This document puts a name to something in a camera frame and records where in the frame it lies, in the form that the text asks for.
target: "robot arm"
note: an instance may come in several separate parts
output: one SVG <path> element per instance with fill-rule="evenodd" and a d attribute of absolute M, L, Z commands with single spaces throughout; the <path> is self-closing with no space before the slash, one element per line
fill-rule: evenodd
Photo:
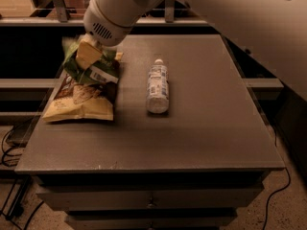
<path fill-rule="evenodd" d="M 84 26 L 103 39 L 103 44 L 116 45 L 130 32 L 138 16 L 161 1 L 91 0 Z M 307 100 L 307 0 L 177 1 Z M 106 38 L 110 34 L 112 41 Z"/>

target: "white bottle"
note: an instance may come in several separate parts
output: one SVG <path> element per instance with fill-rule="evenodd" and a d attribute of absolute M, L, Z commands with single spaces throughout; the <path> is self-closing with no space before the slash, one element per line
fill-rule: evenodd
<path fill-rule="evenodd" d="M 169 108 L 168 69 L 160 58 L 148 74 L 146 107 L 152 113 L 163 113 Z"/>

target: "bottle cap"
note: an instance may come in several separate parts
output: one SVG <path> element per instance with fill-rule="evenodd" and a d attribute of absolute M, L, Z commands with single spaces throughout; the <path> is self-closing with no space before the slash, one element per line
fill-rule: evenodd
<path fill-rule="evenodd" d="M 154 64 L 163 64 L 163 60 L 161 58 L 158 58 L 154 61 Z"/>

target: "drawer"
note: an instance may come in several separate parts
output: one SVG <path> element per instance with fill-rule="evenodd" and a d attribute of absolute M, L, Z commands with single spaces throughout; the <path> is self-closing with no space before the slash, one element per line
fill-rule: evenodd
<path fill-rule="evenodd" d="M 236 218 L 233 209 L 134 210 L 78 212 L 66 223 L 76 230 L 167 229 L 228 225 Z"/>
<path fill-rule="evenodd" d="M 111 191 L 104 187 L 39 187 L 37 195 L 55 211 L 245 207 L 262 184 L 241 189 Z"/>

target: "gray tabletop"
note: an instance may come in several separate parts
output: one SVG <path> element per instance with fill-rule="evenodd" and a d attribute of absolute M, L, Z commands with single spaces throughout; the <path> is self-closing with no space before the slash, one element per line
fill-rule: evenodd
<path fill-rule="evenodd" d="M 119 51 L 124 56 L 114 122 L 40 120 L 17 173 L 284 167 L 219 35 L 129 35 Z M 145 106 L 147 72 L 156 58 L 169 68 L 168 115 L 149 115 Z"/>

